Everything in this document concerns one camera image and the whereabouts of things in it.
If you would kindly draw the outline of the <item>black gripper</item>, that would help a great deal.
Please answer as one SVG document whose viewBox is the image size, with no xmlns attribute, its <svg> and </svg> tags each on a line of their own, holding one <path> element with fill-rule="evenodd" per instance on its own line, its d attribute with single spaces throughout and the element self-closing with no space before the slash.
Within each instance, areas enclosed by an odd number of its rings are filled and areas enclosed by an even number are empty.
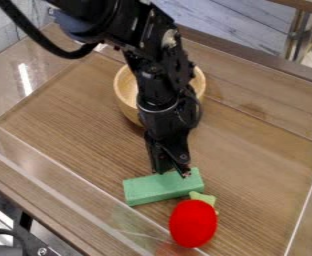
<svg viewBox="0 0 312 256">
<path fill-rule="evenodd" d="M 152 171 L 176 170 L 181 178 L 191 175 L 188 136 L 201 119 L 201 104 L 195 93 L 180 93 L 167 103 L 153 104 L 137 95 L 139 120 Z"/>
</svg>

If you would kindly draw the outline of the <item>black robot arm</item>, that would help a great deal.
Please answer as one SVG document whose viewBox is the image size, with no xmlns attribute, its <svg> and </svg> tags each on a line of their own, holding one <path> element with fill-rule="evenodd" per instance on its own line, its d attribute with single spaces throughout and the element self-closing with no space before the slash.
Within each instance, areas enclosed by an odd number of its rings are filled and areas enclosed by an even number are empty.
<svg viewBox="0 0 312 256">
<path fill-rule="evenodd" d="M 173 18 L 151 0 L 45 0 L 67 35 L 121 50 L 137 84 L 137 116 L 152 171 L 191 174 L 188 136 L 201 118 L 195 63 Z"/>
</svg>

